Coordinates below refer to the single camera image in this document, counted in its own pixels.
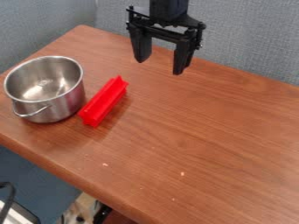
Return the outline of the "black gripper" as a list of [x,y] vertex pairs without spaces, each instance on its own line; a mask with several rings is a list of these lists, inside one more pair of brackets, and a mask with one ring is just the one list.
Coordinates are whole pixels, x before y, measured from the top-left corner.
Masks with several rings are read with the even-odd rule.
[[152,54],[152,38],[176,44],[172,73],[179,75],[191,64],[193,49],[201,48],[205,24],[188,15],[189,0],[149,0],[145,9],[127,7],[131,44],[135,59],[143,63]]

